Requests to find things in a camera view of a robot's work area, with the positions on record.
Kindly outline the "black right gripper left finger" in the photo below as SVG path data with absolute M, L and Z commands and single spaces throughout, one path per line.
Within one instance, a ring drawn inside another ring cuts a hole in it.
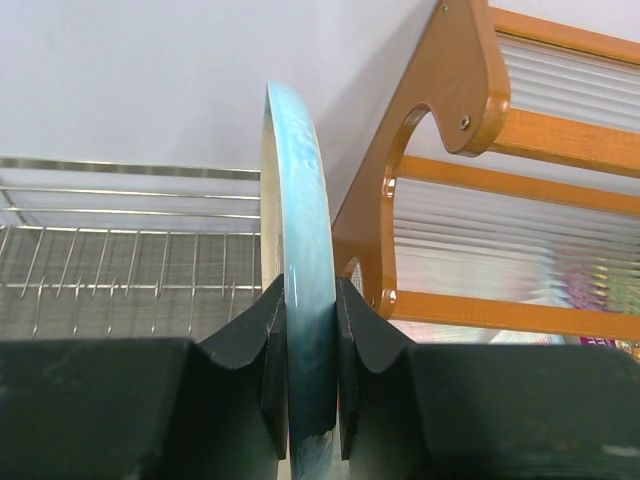
M 5 479 L 273 479 L 287 445 L 286 308 L 274 280 L 202 342 L 1 346 Z

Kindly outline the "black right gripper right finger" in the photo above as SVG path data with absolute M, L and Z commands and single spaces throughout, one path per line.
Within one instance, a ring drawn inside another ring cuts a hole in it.
M 612 348 L 419 344 L 336 282 L 354 479 L 635 479 L 639 367 Z

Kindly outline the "blue and cream plate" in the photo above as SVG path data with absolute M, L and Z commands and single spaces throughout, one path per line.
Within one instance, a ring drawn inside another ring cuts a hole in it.
M 278 82 L 266 86 L 261 161 L 262 284 L 284 280 L 291 476 L 327 479 L 337 408 L 330 213 L 312 117 Z

